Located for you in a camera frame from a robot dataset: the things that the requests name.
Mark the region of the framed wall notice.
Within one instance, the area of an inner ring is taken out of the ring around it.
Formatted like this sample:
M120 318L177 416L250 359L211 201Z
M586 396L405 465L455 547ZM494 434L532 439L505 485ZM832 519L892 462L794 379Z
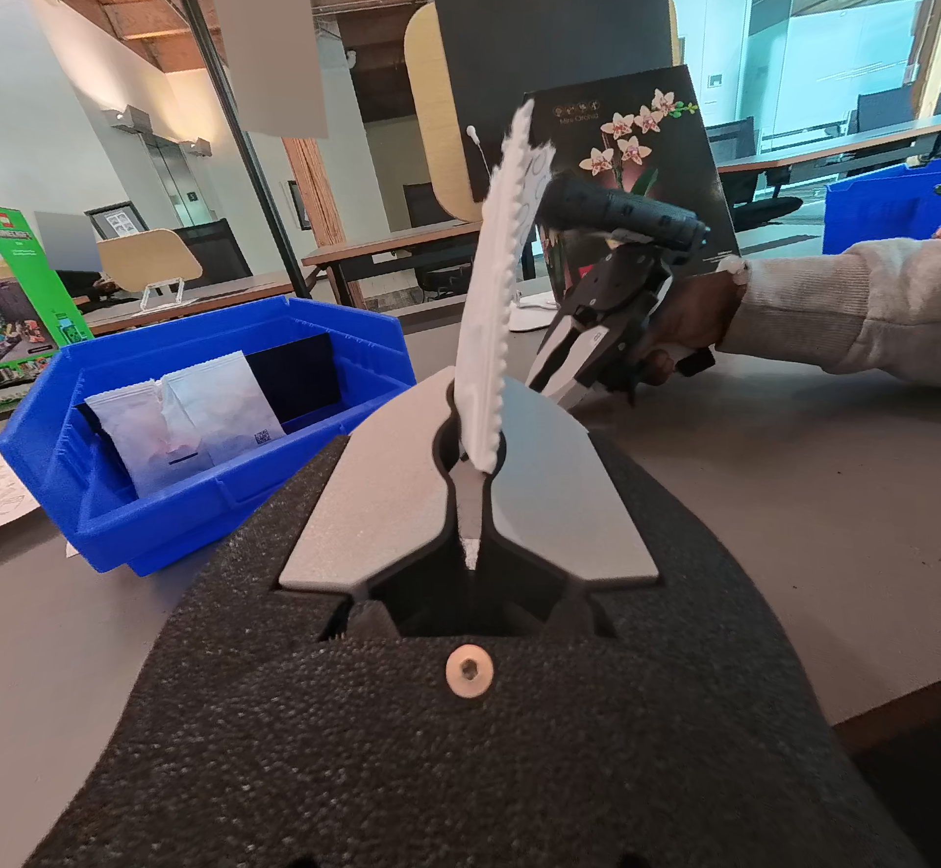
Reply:
M149 230L132 201L125 201L85 212L100 241L124 238Z

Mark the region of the blue plastic bin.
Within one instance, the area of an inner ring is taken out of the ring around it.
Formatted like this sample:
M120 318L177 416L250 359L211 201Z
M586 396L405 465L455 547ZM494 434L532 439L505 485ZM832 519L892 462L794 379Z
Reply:
M116 451L79 410L89 395L237 351L276 353L279 380L300 358L295 341L329 335L338 398L323 386L286 436L139 500ZM66 346L2 431L2 456L76 552L97 572L126 565L146 577L216 542L336 436L416 384L398 317L294 297L272 297Z
M939 226L939 159L918 168L899 164L827 187L821 251L836 255L863 241L926 240Z

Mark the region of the green toy set box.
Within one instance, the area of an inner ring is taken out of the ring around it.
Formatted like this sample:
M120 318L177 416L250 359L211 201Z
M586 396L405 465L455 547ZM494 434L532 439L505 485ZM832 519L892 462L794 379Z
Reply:
M1 208L1 411L12 411L63 348L93 339L25 215Z

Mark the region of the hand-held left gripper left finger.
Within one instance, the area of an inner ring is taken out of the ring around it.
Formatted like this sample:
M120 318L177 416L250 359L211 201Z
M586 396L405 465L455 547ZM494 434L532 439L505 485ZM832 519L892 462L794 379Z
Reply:
M457 543L445 458L454 368L380 406L350 434L278 577L289 592L365 596L379 582Z

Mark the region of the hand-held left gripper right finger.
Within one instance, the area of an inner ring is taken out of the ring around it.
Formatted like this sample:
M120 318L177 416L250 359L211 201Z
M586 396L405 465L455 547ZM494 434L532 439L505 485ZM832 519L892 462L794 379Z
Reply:
M502 392L502 457L489 486L497 539L588 591L650 585L660 572L589 432L522 382Z

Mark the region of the wooden post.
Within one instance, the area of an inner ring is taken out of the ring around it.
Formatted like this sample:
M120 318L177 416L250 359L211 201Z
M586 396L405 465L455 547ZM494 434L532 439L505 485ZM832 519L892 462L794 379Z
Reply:
M311 221L317 247L346 244L342 219L316 141L312 138L283 138L282 143Z

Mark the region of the tan board on clear stand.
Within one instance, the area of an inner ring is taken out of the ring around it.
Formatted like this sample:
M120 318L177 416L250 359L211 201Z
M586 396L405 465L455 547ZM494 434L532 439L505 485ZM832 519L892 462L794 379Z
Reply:
M121 289L141 294L138 315L168 310L183 304L188 281L199 279L203 267L175 231L146 230L96 243L101 268ZM176 296L166 306L149 305L152 291L176 287Z

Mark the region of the black vertical pole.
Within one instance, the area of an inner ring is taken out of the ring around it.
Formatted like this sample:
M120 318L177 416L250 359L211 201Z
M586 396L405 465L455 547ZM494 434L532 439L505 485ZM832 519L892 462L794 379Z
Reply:
M236 103L224 64L206 24L198 0L180 0L182 13L190 27L210 82L217 95L222 115L229 127L232 140L246 170L253 193L261 207L267 227L272 234L276 250L297 297L311 299L311 290L289 240L286 227L276 208L273 195L250 137L242 130Z

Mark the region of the white paper bag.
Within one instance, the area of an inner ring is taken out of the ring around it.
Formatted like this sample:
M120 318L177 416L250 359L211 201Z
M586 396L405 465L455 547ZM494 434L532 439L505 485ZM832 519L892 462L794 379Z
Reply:
M138 498L286 436L242 352L91 395Z
M514 113L502 142L482 208L470 286L465 300L453 380L460 442L468 464L472 501L482 501L484 478L497 467L502 392L517 266L551 180L555 148L530 141L535 99Z

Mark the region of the dark toy brick set box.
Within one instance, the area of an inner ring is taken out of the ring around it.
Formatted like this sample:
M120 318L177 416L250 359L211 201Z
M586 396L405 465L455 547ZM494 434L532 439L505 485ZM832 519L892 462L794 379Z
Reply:
M531 136L551 143L552 179L571 173L606 189L692 212L710 230L680 277L712 273L738 252L688 69L668 67L533 91Z

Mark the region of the black panel with tan frame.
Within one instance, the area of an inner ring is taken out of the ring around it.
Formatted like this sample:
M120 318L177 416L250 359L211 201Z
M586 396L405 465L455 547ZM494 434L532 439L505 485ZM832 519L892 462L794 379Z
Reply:
M487 165L530 92L668 67L670 0L433 0L405 59L431 184L453 218L480 220Z

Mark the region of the person's right forearm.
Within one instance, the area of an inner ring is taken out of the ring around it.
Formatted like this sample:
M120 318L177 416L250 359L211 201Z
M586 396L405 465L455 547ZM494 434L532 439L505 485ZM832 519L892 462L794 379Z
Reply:
M816 366L880 370L940 386L940 240L864 241L837 255L726 259L746 290L719 350Z

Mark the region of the grey desk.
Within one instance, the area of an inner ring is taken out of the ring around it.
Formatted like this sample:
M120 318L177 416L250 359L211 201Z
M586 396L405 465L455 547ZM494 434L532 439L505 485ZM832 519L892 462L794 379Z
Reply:
M844 747L936 864L939 392L751 357L578 407L735 556ZM41 509L2 528L2 866L22 866L111 737L209 546L98 574Z

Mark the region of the wood-edged office desk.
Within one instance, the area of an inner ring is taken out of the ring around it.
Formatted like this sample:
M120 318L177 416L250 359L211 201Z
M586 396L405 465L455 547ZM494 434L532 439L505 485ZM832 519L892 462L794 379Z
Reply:
M161 294L148 299L147 310L142 310L137 301L125 302L95 310L85 319L91 333L100 337L294 294L288 275L274 272L186 289L181 302L175 295Z
M378 241L332 244L317 248L300 263L314 275L327 273L337 303L364 310L365 299L354 287L364 279L414 268L441 267L445 261L473 259L481 222L456 220L398 231Z
M821 159L827 160L847 153L858 153L874 147L888 146L892 148L896 144L904 147L921 143L933 145L935 134L939 132L940 116L935 115L927 119L909 121L808 145L777 148L767 153L716 164L716 169L720 174L765 172L770 169L796 167Z

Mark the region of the crumpled white paper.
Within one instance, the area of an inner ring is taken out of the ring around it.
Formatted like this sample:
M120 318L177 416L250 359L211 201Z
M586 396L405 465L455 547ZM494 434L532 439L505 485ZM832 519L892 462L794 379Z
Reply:
M1 458L0 463L0 526L6 527L39 509L40 503L32 496L4 458Z

